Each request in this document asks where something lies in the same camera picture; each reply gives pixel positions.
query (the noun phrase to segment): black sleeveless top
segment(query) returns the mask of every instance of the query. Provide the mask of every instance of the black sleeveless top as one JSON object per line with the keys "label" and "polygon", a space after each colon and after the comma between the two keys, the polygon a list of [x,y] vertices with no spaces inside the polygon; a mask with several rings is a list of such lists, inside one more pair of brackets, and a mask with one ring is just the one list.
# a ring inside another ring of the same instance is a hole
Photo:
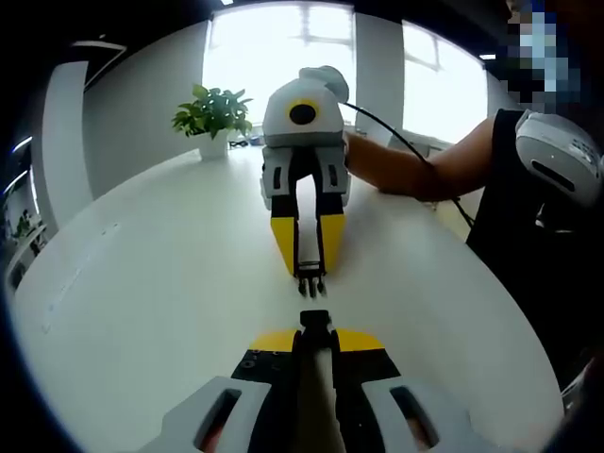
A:
{"label": "black sleeveless top", "polygon": [[564,387],[604,329],[602,209],[569,213],[572,232],[536,224],[542,207],[558,212],[566,201],[518,158],[522,113],[500,110],[495,118],[491,173],[467,243],[527,316]]}

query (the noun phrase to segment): bright window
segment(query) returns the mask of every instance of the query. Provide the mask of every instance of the bright window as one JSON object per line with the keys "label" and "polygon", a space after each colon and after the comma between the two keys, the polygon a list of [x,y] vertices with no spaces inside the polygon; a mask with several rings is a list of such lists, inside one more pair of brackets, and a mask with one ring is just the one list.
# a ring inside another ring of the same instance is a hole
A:
{"label": "bright window", "polygon": [[482,63],[416,25],[404,23],[403,38],[403,129],[446,143],[458,142],[487,116]]}
{"label": "bright window", "polygon": [[[352,8],[283,3],[230,8],[211,22],[203,84],[236,92],[245,89],[249,120],[259,125],[269,96],[298,77],[300,68],[329,65],[340,71],[355,101],[356,69]],[[341,107],[352,124],[355,112]]]}

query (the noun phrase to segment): gripper jaw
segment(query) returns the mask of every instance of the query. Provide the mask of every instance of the gripper jaw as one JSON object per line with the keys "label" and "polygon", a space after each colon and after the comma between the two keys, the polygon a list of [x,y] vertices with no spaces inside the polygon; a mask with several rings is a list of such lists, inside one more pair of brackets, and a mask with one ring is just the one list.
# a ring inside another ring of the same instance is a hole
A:
{"label": "gripper jaw", "polygon": [[309,268],[298,262],[298,208],[295,187],[299,179],[311,175],[316,191],[317,243],[320,259],[314,266],[309,287],[317,278],[331,272],[337,263],[344,232],[344,203],[350,187],[350,175],[344,167],[344,146],[265,147],[262,150],[262,195],[271,211],[271,229],[290,274],[301,285],[308,280]]}

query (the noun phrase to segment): potted plant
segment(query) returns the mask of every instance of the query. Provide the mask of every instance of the potted plant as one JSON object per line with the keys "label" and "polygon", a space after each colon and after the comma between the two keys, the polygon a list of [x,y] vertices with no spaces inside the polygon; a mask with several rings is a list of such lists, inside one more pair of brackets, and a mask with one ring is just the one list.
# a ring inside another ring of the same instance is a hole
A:
{"label": "potted plant", "polygon": [[240,100],[245,90],[231,92],[219,88],[210,90],[193,84],[194,101],[180,104],[181,109],[172,119],[174,129],[187,137],[198,137],[199,154],[203,159],[221,158],[227,155],[227,135],[231,130],[246,134],[252,124],[245,120],[246,102]]}

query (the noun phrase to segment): person's arm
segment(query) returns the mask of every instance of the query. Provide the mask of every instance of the person's arm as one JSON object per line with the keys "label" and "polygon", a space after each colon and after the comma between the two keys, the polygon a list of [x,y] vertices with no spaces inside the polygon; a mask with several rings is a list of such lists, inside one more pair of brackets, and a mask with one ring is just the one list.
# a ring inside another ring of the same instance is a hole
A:
{"label": "person's arm", "polygon": [[428,158],[438,178],[411,151],[385,148],[354,134],[345,136],[348,170],[382,192],[421,201],[442,201],[470,193],[486,183],[494,121],[484,120],[459,143]]}

